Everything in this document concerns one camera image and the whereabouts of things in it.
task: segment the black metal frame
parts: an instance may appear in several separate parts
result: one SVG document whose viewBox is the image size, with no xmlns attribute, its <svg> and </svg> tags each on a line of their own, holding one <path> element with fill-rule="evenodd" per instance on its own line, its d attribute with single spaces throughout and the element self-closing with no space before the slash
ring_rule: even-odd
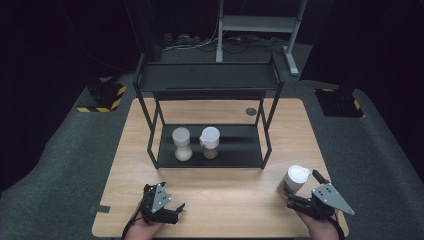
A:
<svg viewBox="0 0 424 240">
<path fill-rule="evenodd" d="M 241 81 L 238 81 L 237 83 L 240 83 L 240 87 L 236 86 L 230 86 L 228 88 L 226 87 L 219 87 L 219 88 L 214 88 L 214 86 L 208 86 L 206 88 L 203 87 L 197 87 L 194 86 L 193 88 L 187 88 L 187 86 L 185 88 L 176 88 L 175 86 L 171 87 L 171 88 L 167 88 L 168 86 L 166 86 L 166 83 L 161 83 L 160 79 L 155 79 L 158 81 L 158 83 L 153 83 L 151 79 L 150 80 L 150 85 L 149 84 L 144 84 L 143 80 L 146 80 L 149 76 L 145 76 L 145 69 L 149 68 L 150 66 L 152 66 L 153 68 L 161 68 L 161 70 L 163 69 L 165 71 L 166 67 L 171 67 L 174 68 L 176 66 L 182 66 L 182 67 L 193 67 L 194 69 L 196 69 L 197 66 L 199 66 L 199 68 L 203 68 L 203 69 L 208 69 L 208 67 L 218 67 L 218 68 L 225 68 L 226 71 L 228 71 L 228 69 L 231 69 L 232 67 L 238 68 L 238 67 L 246 67 L 247 68 L 251 68 L 251 67 L 259 67 L 260 69 L 265 69 L 265 74 L 264 74 L 264 78 L 268 78 L 266 79 L 266 83 L 262 84 L 262 83 L 258 83 L 258 82 L 254 82 L 254 84 L 256 84 L 256 87 L 249 87 L 249 86 L 244 86 Z M 135 88 L 136 94 L 137 94 L 137 98 L 139 99 L 141 108 L 143 110 L 144 116 L 146 118 L 147 124 L 149 126 L 150 129 L 150 137 L 149 137 L 149 142 L 148 142 L 148 146 L 147 146 L 147 152 L 149 154 L 149 157 L 153 163 L 153 165 L 155 166 L 156 169 L 159 169 L 160 164 L 158 163 L 158 160 L 160 159 L 160 156 L 158 155 L 158 160 L 155 158 L 153 151 L 152 151 L 152 145 L 153 145 L 153 140 L 154 140 L 154 136 L 155 136 L 155 129 L 156 129 L 156 125 L 157 125 L 157 121 L 158 121 L 158 117 L 160 117 L 160 120 L 162 122 L 163 125 L 163 129 L 165 129 L 166 126 L 168 126 L 168 124 L 166 124 L 165 122 L 165 118 L 163 116 L 162 113 L 162 109 L 160 106 L 160 101 L 172 101 L 172 100 L 199 100 L 199 99 L 208 99 L 208 100 L 217 100 L 217 99 L 229 99 L 229 100 L 258 100 L 259 101 L 259 106 L 258 106 L 258 111 L 256 114 L 256 120 L 254 124 L 230 124 L 230 125 L 224 125 L 222 127 L 241 127 L 243 129 L 243 127 L 249 127 L 249 126 L 254 126 L 256 129 L 258 127 L 258 123 L 260 120 L 262 120 L 263 123 L 263 127 L 264 127 L 264 134 L 265 134 L 265 139 L 266 139 L 266 144 L 267 144 L 267 152 L 265 154 L 265 157 L 263 157 L 262 159 L 262 153 L 261 153 L 261 149 L 260 149 L 260 141 L 258 139 L 258 143 L 259 143 L 259 155 L 260 155 L 260 160 L 261 160 L 261 164 L 260 165 L 247 165 L 247 166 L 243 166 L 243 165 L 237 165 L 237 166 L 199 166 L 199 165 L 195 165 L 195 166 L 181 166 L 181 167 L 260 167 L 261 169 L 264 169 L 269 156 L 271 155 L 272 152 L 272 146 L 271 146 L 271 141 L 270 141 L 270 137 L 269 137 L 269 127 L 271 125 L 271 120 L 274 116 L 275 113 L 275 109 L 277 107 L 278 104 L 278 100 L 280 98 L 281 92 L 282 92 L 282 88 L 284 85 L 284 81 L 281 78 L 281 68 L 280 66 L 283 66 L 283 63 L 281 63 L 279 61 L 279 59 L 273 54 L 271 56 L 271 60 L 268 63 L 185 63 L 185 64 L 166 64 L 166 63 L 148 63 L 144 57 L 144 54 L 141 55 L 139 63 L 137 65 L 137 69 L 135 72 L 135 77 L 133 80 L 133 86 Z M 264 103 L 264 98 L 266 95 L 267 91 L 275 91 L 275 95 L 274 95 L 274 99 L 273 99 L 273 103 L 271 106 L 271 109 L 268 113 L 268 117 L 265 115 L 265 110 L 263 107 L 263 103 Z M 144 96 L 143 96 L 143 92 L 148 92 L 148 93 L 152 93 L 153 94 L 153 98 L 155 100 L 155 111 L 154 111 L 154 115 L 153 115 L 153 120 L 152 118 L 150 118 L 146 103 L 144 101 Z M 189 126 L 189 127 L 193 127 L 193 128 L 198 128 L 199 124 L 184 124 L 181 126 Z M 163 165 L 162 167 L 175 167 L 175 166 L 168 166 L 168 165 Z"/>
</svg>

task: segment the shelf leg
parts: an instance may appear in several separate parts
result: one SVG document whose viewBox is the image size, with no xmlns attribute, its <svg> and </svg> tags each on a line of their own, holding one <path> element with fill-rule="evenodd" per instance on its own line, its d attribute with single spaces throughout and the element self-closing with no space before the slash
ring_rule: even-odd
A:
<svg viewBox="0 0 424 240">
<path fill-rule="evenodd" d="M 268 131 L 269 127 L 271 126 L 272 117 L 274 116 L 275 109 L 277 108 L 281 92 L 283 91 L 283 84 L 283 82 L 280 82 L 280 84 L 278 84 L 277 92 L 275 93 L 274 100 L 272 101 L 271 110 L 269 110 L 268 113 L 268 119 L 264 122 L 266 131 Z"/>
<path fill-rule="evenodd" d="M 135 89 L 137 90 L 140 89 L 140 86 L 138 84 L 134 84 L 134 86 L 135 86 Z M 144 102 L 142 93 L 137 90 L 136 90 L 136 94 L 137 94 L 138 101 L 140 102 L 141 109 L 143 110 L 147 125 L 149 126 L 150 131 L 152 131 L 153 123 L 152 123 L 152 120 L 150 119 L 149 110 L 147 110 L 146 102 Z"/>
<path fill-rule="evenodd" d="M 296 63 L 292 55 L 292 50 L 294 43 L 296 41 L 297 32 L 300 28 L 300 23 L 302 22 L 303 13 L 305 11 L 307 0 L 302 0 L 300 3 L 299 11 L 297 12 L 296 22 L 293 26 L 293 32 L 290 35 L 289 45 L 284 47 L 284 54 L 286 55 L 287 63 L 290 68 L 290 73 L 292 76 L 299 76 L 299 71 L 297 70 Z"/>
<path fill-rule="evenodd" d="M 261 101 L 259 102 L 258 114 L 256 115 L 255 126 L 258 126 L 259 119 L 261 117 L 261 112 L 263 111 L 264 111 L 264 99 L 261 99 Z"/>
<path fill-rule="evenodd" d="M 222 62 L 223 52 L 222 52 L 222 28 L 223 28 L 223 13 L 224 10 L 224 0 L 219 2 L 219 19 L 218 19 L 218 44 L 216 46 L 216 62 Z"/>
<path fill-rule="evenodd" d="M 153 166 L 155 166 L 156 169 L 159 169 L 159 164 L 157 159 L 155 158 L 155 155 L 152 151 L 152 145 L 153 145 L 153 139 L 155 136 L 155 128 L 157 124 L 159 109 L 156 107 L 155 114 L 153 115 L 153 128 L 150 129 L 150 137 L 149 137 L 149 143 L 147 144 L 147 153 L 149 154 L 150 160 L 152 160 Z"/>
<path fill-rule="evenodd" d="M 269 156 L 271 155 L 271 152 L 272 152 L 272 146 L 271 146 L 271 140 L 269 138 L 269 133 L 268 133 L 269 124 L 266 123 L 265 111 L 264 111 L 263 107 L 261 107 L 260 114 L 262 115 L 262 122 L 264 123 L 264 133 L 265 133 L 266 145 L 267 145 L 267 148 L 268 148 L 268 150 L 266 151 L 266 154 L 265 154 L 265 158 L 262 162 L 262 166 L 261 166 L 261 169 L 265 169 L 266 163 L 268 162 L 268 158 L 269 158 Z"/>
<path fill-rule="evenodd" d="M 166 124 L 165 118 L 163 117 L 162 108 L 160 107 L 159 101 L 155 99 L 155 102 L 156 102 L 156 108 L 159 111 L 160 120 L 162 121 L 162 124 L 165 125 Z"/>
</svg>

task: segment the white cup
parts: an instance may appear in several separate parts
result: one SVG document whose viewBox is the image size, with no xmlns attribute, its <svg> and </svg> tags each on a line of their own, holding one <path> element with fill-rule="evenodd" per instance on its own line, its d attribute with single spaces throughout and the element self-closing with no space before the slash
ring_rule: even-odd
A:
<svg viewBox="0 0 424 240">
<path fill-rule="evenodd" d="M 308 181 L 309 175 L 311 175 L 309 169 L 299 165 L 291 166 L 277 187 L 278 193 L 285 198 L 288 197 L 290 192 L 291 194 L 296 194 L 303 184 Z"/>
<path fill-rule="evenodd" d="M 203 129 L 200 136 L 200 145 L 203 146 L 203 155 L 208 159 L 213 159 L 218 155 L 219 130 L 215 127 Z"/>
</svg>

